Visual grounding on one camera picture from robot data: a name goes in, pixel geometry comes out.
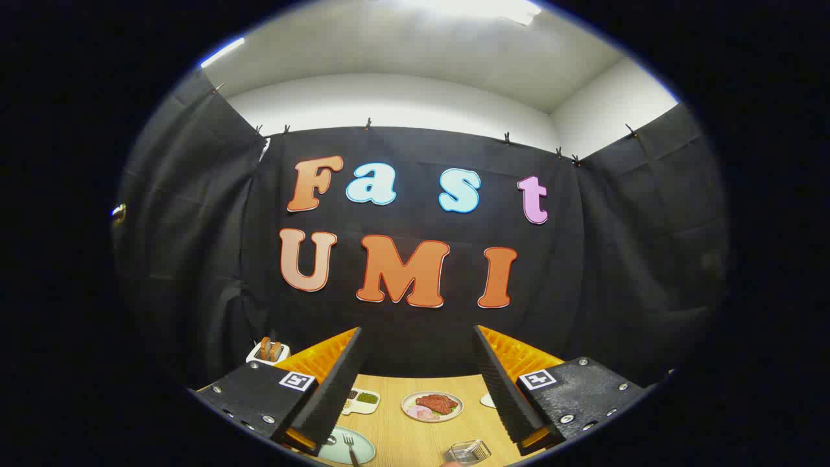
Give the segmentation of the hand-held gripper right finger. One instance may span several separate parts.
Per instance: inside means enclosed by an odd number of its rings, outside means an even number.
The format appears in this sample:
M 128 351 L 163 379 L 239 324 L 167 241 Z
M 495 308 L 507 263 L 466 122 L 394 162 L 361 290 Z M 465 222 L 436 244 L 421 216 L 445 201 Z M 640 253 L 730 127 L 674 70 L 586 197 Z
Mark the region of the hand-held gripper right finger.
M 486 326 L 473 327 L 473 351 L 521 455 L 598 431 L 651 392 L 593 358 L 564 361 Z

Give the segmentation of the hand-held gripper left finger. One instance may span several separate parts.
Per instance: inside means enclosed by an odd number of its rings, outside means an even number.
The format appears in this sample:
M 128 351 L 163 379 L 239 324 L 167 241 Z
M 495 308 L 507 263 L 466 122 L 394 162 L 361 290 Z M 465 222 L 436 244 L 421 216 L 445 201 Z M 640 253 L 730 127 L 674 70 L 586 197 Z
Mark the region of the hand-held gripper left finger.
M 193 396 L 272 444 L 318 455 L 365 361 L 360 326 L 279 363 L 249 361 Z

